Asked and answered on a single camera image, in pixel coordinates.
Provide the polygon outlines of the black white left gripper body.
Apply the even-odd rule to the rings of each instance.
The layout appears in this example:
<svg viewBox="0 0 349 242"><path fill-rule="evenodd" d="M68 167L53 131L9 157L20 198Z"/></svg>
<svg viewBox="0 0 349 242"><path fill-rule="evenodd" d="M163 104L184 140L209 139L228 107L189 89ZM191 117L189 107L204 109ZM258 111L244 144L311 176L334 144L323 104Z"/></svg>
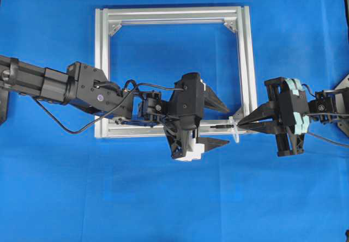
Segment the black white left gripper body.
<svg viewBox="0 0 349 242"><path fill-rule="evenodd" d="M193 134L203 118L205 86L197 72L183 75L174 85L176 90L167 103L167 114L163 120L164 132L171 158L189 160L195 142Z"/></svg>

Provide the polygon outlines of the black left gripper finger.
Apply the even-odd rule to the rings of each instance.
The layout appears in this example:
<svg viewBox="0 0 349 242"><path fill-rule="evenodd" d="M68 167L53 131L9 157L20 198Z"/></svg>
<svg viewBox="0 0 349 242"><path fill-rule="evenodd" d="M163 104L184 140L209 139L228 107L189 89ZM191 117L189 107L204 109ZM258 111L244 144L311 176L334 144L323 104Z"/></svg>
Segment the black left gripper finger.
<svg viewBox="0 0 349 242"><path fill-rule="evenodd" d="M222 147L229 143L230 142L227 140L221 140L221 139L211 138L211 137L199 137L199 144L204 145L204 152L208 152L212 149Z"/></svg>
<svg viewBox="0 0 349 242"><path fill-rule="evenodd" d="M221 113L229 113L229 108L217 97L210 86L204 90L204 107Z"/></svg>

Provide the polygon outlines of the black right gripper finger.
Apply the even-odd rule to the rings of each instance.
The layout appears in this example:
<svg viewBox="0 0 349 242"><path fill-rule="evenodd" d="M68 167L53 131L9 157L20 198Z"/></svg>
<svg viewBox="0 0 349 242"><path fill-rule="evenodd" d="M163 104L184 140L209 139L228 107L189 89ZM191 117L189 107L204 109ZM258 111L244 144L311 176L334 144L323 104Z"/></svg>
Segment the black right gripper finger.
<svg viewBox="0 0 349 242"><path fill-rule="evenodd" d="M270 120L266 122L255 122L238 124L238 127L245 130L256 131L264 134L278 135L284 133L284 127L278 121Z"/></svg>
<svg viewBox="0 0 349 242"><path fill-rule="evenodd" d="M257 109L252 111L248 116L244 117L238 122L238 125L249 124L265 119L273 119L278 110L278 104L275 101L269 101L260 105Z"/></svg>

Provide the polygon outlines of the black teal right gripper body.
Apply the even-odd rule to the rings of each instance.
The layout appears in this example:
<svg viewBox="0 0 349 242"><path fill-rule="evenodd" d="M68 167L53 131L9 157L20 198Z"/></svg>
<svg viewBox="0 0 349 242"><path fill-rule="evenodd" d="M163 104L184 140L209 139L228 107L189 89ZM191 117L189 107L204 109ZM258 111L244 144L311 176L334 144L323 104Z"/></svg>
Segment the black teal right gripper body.
<svg viewBox="0 0 349 242"><path fill-rule="evenodd" d="M306 92L299 79L278 77L266 80L268 100L275 102L277 126L275 134L278 156L290 156L304 152L305 134L310 118Z"/></svg>

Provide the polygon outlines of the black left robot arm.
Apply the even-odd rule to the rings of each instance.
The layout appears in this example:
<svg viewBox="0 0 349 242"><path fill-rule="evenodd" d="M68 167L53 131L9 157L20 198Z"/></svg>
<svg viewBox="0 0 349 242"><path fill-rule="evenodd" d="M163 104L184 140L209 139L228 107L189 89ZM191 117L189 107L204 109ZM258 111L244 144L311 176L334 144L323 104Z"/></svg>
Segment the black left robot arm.
<svg viewBox="0 0 349 242"><path fill-rule="evenodd" d="M228 108L206 85L199 73L185 74L172 88L169 100L161 97L165 87L126 81L123 87L107 79L93 66L75 62L66 72L41 68L16 58L1 57L1 122L8 115L10 92L43 102L71 105L95 116L95 121L112 119L120 125L162 125L171 157L179 161L199 160L203 153L227 141L200 136L204 110L227 113Z"/></svg>

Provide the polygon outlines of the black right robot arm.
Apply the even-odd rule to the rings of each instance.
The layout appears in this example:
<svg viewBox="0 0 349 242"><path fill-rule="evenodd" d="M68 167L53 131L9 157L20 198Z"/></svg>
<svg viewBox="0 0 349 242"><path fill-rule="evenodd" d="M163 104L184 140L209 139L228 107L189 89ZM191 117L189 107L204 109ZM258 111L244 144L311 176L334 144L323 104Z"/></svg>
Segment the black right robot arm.
<svg viewBox="0 0 349 242"><path fill-rule="evenodd" d="M245 130L275 135L278 156L304 152L305 135L312 121L322 124L348 121L348 87L311 93L296 78L278 77L264 82L268 102L238 122Z"/></svg>

